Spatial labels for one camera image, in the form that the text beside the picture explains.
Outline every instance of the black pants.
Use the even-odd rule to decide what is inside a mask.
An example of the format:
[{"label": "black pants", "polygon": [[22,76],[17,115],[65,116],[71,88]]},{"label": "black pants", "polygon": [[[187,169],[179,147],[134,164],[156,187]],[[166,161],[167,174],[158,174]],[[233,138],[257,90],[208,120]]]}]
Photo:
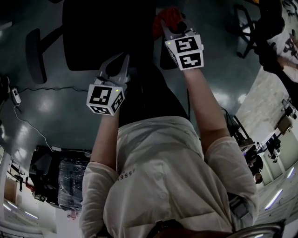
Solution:
[{"label": "black pants", "polygon": [[137,79],[132,78],[128,83],[128,92],[120,107],[119,127],[164,116],[189,119],[179,100],[168,88],[162,73],[150,63],[138,68]]}]

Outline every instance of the red object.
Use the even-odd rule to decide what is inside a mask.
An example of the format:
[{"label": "red object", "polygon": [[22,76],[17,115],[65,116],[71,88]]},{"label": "red object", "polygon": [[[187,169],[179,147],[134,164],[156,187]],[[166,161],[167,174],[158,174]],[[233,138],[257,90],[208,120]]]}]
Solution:
[{"label": "red object", "polygon": [[28,183],[28,177],[26,177],[26,187],[30,189],[32,192],[35,191],[35,187]]},{"label": "red object", "polygon": [[152,29],[152,34],[155,40],[163,36],[162,20],[165,21],[167,27],[171,27],[174,31],[177,31],[177,25],[182,21],[182,16],[176,7],[168,7],[157,14]]}]

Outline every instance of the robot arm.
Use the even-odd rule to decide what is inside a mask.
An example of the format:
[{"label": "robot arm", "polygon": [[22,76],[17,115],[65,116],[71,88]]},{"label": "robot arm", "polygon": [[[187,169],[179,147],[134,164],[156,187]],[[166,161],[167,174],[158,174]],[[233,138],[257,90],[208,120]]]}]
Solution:
[{"label": "robot arm", "polygon": [[201,43],[201,37],[186,19],[183,20],[182,25],[183,27],[180,27],[182,33],[175,34],[162,21],[167,49],[180,70],[203,67],[204,46]]},{"label": "robot arm", "polygon": [[95,78],[94,84],[89,86],[87,106],[92,112],[103,115],[115,115],[125,99],[124,92],[129,81],[127,75],[129,67],[129,55],[127,54],[120,72],[116,76],[109,76],[107,66],[121,56],[117,54],[105,61],[100,67],[100,74]]}]

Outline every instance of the cable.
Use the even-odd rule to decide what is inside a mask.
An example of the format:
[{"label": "cable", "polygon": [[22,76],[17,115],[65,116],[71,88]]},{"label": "cable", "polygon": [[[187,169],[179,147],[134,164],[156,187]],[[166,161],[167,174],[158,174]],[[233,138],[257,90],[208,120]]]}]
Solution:
[{"label": "cable", "polygon": [[5,104],[5,101],[3,100],[1,105],[0,105],[0,112],[2,111],[2,108],[3,108],[4,104]]},{"label": "cable", "polygon": [[[13,103],[13,105],[15,105],[15,106],[19,106],[19,104],[16,104],[16,103],[14,102],[14,100],[13,100],[12,97],[10,97],[10,99],[11,99],[11,102]],[[19,109],[18,107],[16,107],[16,109],[18,109],[18,110],[19,110],[19,113],[20,113],[21,115],[23,115],[23,112],[21,111],[21,109]]]},{"label": "cable", "polygon": [[86,89],[77,89],[73,86],[69,86],[69,87],[41,87],[41,88],[36,88],[36,89],[32,89],[32,88],[25,88],[21,91],[19,91],[19,94],[26,91],[26,90],[30,90],[30,91],[38,91],[38,90],[54,90],[54,91],[59,91],[59,90],[62,90],[62,89],[73,89],[77,92],[88,92],[88,90]]},{"label": "cable", "polygon": [[188,120],[190,120],[190,93],[187,90],[187,103],[188,103]]},{"label": "cable", "polygon": [[18,117],[17,112],[15,111],[16,106],[19,106],[19,104],[14,106],[14,113],[15,113],[17,119],[20,120],[20,121],[23,121],[23,122],[27,122],[33,129],[35,129],[35,130],[36,130],[36,131],[37,131],[37,132],[38,132],[38,133],[45,139],[45,142],[46,142],[47,146],[50,148],[51,152],[54,152],[54,151],[52,150],[52,148],[48,145],[46,137],[45,137],[43,134],[41,134],[40,131],[39,131],[37,128],[35,128],[33,125],[31,125],[30,122],[28,122],[28,121],[26,121],[26,120],[22,120],[22,119],[20,119],[20,118]]},{"label": "cable", "polygon": [[76,150],[63,150],[63,151],[75,151],[75,152],[83,152],[83,153],[86,153],[86,154],[89,154],[89,155],[91,155],[90,153],[88,153],[88,152],[85,152],[85,151],[76,151]]}]

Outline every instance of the fluorescent light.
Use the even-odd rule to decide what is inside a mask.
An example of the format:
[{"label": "fluorescent light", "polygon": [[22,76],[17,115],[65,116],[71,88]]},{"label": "fluorescent light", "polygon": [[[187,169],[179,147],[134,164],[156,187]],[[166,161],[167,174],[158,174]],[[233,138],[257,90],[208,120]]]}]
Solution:
[{"label": "fluorescent light", "polygon": [[8,206],[6,206],[5,204],[3,204],[3,206],[4,206],[7,210],[11,211],[11,209],[10,209]]},{"label": "fluorescent light", "polygon": [[33,217],[33,218],[35,218],[35,219],[38,219],[38,217],[36,217],[36,216],[33,216],[32,214],[30,214],[29,212],[25,212],[26,214],[28,214],[29,216],[31,216],[31,217]]},{"label": "fluorescent light", "polygon": [[281,189],[281,190],[279,190],[279,191],[277,192],[277,194],[275,194],[274,198],[272,198],[272,200],[270,201],[270,203],[268,203],[268,205],[265,207],[265,210],[269,209],[269,208],[272,206],[272,204],[273,204],[274,201],[278,198],[279,194],[280,194],[282,191],[283,191],[283,190]]},{"label": "fluorescent light", "polygon": [[292,169],[290,170],[287,179],[291,176],[291,174],[293,173],[293,171],[294,171],[294,167],[292,167]]},{"label": "fluorescent light", "polygon": [[9,201],[7,201],[7,203],[10,204],[11,206],[13,206],[14,208],[18,209],[18,207],[15,204],[13,204],[13,203],[11,203]]}]

